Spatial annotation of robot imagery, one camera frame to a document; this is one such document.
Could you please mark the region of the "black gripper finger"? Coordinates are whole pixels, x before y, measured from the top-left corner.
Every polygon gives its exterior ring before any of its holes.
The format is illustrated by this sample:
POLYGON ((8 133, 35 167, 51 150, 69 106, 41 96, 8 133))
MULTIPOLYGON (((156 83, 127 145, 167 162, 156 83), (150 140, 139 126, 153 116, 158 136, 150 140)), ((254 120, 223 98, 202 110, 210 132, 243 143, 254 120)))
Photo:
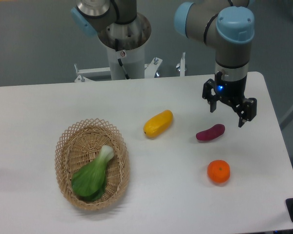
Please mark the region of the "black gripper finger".
POLYGON ((239 116, 238 127, 241 128, 246 122, 252 121, 257 114, 257 99, 243 98, 242 102, 236 106, 235 112, 239 116))
POLYGON ((212 79, 207 80, 203 85, 203 92, 202 92, 202 98, 205 99, 209 104, 209 111, 213 113, 216 110, 217 107, 217 101, 220 100, 219 95, 212 94, 212 91, 214 91, 215 88, 215 82, 212 79))

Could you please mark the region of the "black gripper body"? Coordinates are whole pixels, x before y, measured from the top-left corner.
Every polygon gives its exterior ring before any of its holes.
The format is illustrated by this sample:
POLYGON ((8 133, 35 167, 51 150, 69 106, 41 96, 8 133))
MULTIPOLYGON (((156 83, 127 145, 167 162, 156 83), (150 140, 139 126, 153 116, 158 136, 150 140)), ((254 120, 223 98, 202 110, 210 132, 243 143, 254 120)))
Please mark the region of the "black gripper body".
POLYGON ((247 76, 236 81, 225 81, 222 79, 222 72, 218 72, 214 75, 215 88, 212 94, 217 94, 220 97, 222 103, 236 108, 238 104, 242 102, 244 91, 246 87, 247 76))

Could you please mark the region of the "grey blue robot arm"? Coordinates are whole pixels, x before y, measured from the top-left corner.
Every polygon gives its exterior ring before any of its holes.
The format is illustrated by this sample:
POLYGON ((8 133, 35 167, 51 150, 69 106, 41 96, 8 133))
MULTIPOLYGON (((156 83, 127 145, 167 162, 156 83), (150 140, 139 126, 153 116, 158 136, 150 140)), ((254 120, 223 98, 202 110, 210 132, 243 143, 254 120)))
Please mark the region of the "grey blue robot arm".
MULTIPOLYGON (((182 36, 215 49, 214 79, 204 83, 202 97, 210 110, 217 102, 231 107, 239 126, 256 116, 257 101, 244 95, 254 15, 248 0, 184 2, 174 15, 174 28, 182 36)), ((134 0, 79 0, 71 9, 74 22, 86 35, 98 36, 109 53, 113 79, 144 78, 144 55, 139 52, 151 35, 148 19, 134 0)))

